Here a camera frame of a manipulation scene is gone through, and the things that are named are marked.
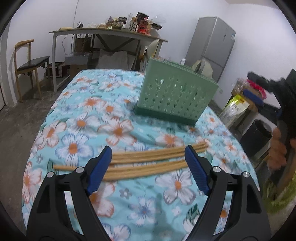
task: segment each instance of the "blue floral bedsheet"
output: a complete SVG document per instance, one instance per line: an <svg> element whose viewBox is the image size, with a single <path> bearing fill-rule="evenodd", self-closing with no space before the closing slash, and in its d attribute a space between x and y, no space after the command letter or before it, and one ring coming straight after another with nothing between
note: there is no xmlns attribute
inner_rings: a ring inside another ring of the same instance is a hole
<svg viewBox="0 0 296 241"><path fill-rule="evenodd" d="M23 178L22 212L27 226L37 191L53 164L84 166L105 145L113 152L144 151L206 142L202 156L224 171L255 171L238 141L207 107L189 127L136 116L143 74L122 70L84 70L58 97L33 143ZM71 194L65 192L70 219L82 233ZM162 175L102 183L91 203L113 241L185 240L206 201L188 168ZM231 192L226 195L216 233L224 229Z"/></svg>

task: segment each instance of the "green storage basket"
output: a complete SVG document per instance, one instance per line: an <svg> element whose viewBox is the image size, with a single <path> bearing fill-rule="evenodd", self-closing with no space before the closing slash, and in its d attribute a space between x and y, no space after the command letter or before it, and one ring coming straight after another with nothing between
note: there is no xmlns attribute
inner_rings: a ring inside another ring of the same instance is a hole
<svg viewBox="0 0 296 241"><path fill-rule="evenodd" d="M150 58L135 113L195 125L218 87L186 66Z"/></svg>

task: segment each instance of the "trash can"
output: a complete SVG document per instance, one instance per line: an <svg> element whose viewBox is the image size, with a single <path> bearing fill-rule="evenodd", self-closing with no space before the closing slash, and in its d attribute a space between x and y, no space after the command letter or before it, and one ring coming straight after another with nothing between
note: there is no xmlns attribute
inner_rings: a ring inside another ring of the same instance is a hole
<svg viewBox="0 0 296 241"><path fill-rule="evenodd" d="M271 127L262 120L255 120L242 136L240 144L248 157L254 156L271 139Z"/></svg>

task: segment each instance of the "human hand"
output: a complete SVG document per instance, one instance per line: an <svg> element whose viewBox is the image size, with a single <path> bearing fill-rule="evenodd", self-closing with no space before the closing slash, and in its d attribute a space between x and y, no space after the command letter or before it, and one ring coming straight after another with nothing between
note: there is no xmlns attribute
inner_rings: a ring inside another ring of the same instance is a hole
<svg viewBox="0 0 296 241"><path fill-rule="evenodd" d="M275 128L272 132L271 147L269 149L269 159L266 161L269 170L275 171L279 170L282 166L287 164L285 155L287 149L283 143L280 141L281 132L278 128ZM291 147L296 150L296 139L290 140Z"/></svg>

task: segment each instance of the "silver refrigerator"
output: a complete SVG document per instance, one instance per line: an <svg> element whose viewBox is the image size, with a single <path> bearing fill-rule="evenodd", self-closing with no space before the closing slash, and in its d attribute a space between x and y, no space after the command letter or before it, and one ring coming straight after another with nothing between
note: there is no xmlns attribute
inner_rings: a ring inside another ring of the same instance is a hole
<svg viewBox="0 0 296 241"><path fill-rule="evenodd" d="M213 79L218 82L234 45L235 31L218 17L199 18L185 65L192 66L205 58L213 69Z"/></svg>

